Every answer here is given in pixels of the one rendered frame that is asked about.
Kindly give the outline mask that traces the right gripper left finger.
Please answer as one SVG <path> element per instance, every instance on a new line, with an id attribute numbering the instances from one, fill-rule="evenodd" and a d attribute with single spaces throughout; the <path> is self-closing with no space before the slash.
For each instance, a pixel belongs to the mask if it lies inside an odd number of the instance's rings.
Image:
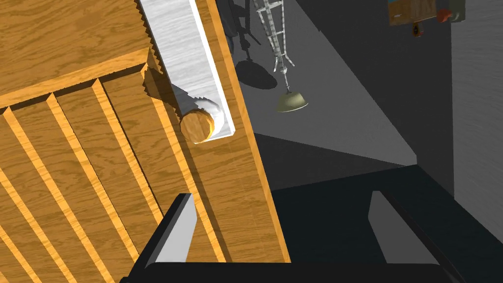
<path id="1" fill-rule="evenodd" d="M 141 252 L 138 267 L 146 268 L 157 262 L 185 262 L 196 222 L 193 195 L 179 194 Z"/>

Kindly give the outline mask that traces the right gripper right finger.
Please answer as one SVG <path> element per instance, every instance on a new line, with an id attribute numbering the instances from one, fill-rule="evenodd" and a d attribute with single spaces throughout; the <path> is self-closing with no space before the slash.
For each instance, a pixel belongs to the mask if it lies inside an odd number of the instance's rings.
<path id="1" fill-rule="evenodd" d="M 396 203 L 373 191 L 368 220 L 387 263 L 437 264 L 455 271 L 451 262 Z"/>

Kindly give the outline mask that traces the wooden slatted door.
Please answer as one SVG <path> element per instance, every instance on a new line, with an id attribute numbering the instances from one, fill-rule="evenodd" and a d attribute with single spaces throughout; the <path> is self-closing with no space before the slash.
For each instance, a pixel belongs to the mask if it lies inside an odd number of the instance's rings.
<path id="1" fill-rule="evenodd" d="M 180 193 L 188 261 L 290 261 L 217 1 L 0 0 L 0 283 L 119 283 Z"/>

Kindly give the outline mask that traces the wooden round door knob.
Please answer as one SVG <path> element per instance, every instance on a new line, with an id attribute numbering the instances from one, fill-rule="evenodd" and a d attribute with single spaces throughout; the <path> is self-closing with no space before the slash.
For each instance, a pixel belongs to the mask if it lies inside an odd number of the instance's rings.
<path id="1" fill-rule="evenodd" d="M 194 104 L 195 107 L 181 118 L 181 132 L 192 143 L 206 142 L 223 128 L 224 111 L 208 99 L 196 99 Z"/>

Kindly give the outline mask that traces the floor lamp with green shade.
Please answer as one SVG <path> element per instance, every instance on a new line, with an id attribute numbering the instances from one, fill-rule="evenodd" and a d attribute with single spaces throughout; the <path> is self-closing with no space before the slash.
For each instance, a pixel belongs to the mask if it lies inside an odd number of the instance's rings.
<path id="1" fill-rule="evenodd" d="M 286 93 L 280 96 L 276 111 L 279 113 L 294 112 L 307 106 L 308 102 L 300 93 L 290 89 L 286 75 L 287 64 L 292 67 L 295 64 L 289 58 L 286 50 L 284 0 L 252 0 L 252 2 L 275 57 L 273 71 L 279 71 L 282 74 L 286 86 Z"/>

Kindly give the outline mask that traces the wooden wall cabinet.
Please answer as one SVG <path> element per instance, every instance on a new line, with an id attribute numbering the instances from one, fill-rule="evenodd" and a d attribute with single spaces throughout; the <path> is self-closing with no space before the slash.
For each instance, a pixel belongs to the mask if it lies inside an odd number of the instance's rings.
<path id="1" fill-rule="evenodd" d="M 422 22 L 436 18 L 437 22 L 462 22 L 466 18 L 466 0 L 448 0 L 448 7 L 437 8 L 436 0 L 388 0 L 391 26 L 412 24 L 414 37 L 423 35 Z"/>

